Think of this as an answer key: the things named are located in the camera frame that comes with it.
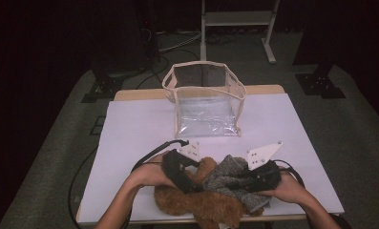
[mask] dark brown plush fur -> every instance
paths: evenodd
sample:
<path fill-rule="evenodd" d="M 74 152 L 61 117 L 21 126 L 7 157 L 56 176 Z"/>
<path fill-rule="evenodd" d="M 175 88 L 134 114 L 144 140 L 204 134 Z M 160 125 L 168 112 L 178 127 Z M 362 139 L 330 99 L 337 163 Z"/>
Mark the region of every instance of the dark brown plush fur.
<path fill-rule="evenodd" d="M 187 175 L 195 183 L 201 184 L 216 165 L 213 158 L 203 158 L 198 170 L 194 174 L 187 171 Z M 154 196 L 160 210 L 172 216 L 193 213 L 202 229 L 219 229 L 219 222 L 233 229 L 239 228 L 242 215 L 249 214 L 236 198 L 216 192 L 202 191 L 185 195 L 181 190 L 159 186 Z M 262 212 L 263 209 L 260 209 L 252 215 L 259 216 Z"/>

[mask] floor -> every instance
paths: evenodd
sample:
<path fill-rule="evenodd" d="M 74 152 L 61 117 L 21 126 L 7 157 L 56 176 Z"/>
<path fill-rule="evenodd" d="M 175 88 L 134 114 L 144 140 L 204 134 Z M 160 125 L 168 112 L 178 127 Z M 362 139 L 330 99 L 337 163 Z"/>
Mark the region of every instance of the floor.
<path fill-rule="evenodd" d="M 160 34 L 158 39 L 165 49 L 191 35 Z M 344 217 L 355 229 L 379 228 L 379 116 L 350 75 L 337 66 L 331 69 L 329 78 L 346 98 L 305 95 L 295 75 L 312 73 L 316 66 L 292 65 L 302 34 L 273 34 L 271 48 L 277 59 L 274 65 L 268 63 L 264 54 L 263 36 L 263 32 L 218 36 L 214 42 L 209 40 L 207 58 L 225 63 L 245 85 L 282 85 L 345 208 Z M 199 43 L 191 43 L 163 53 L 153 72 L 161 79 L 172 64 L 197 60 L 199 56 Z M 153 72 L 127 79 L 122 90 L 136 89 L 138 85 L 139 89 L 160 88 L 157 78 L 151 76 Z M 112 99 L 81 102 L 94 84 L 91 71 L 81 75 L 0 228 L 76 228 L 70 212 L 75 215 L 83 196 L 101 125 Z M 196 228 L 196 225 L 156 228 Z M 242 228 L 263 228 L 263 225 L 244 224 Z M 305 220 L 278 221 L 273 228 L 303 229 L 308 225 Z"/>

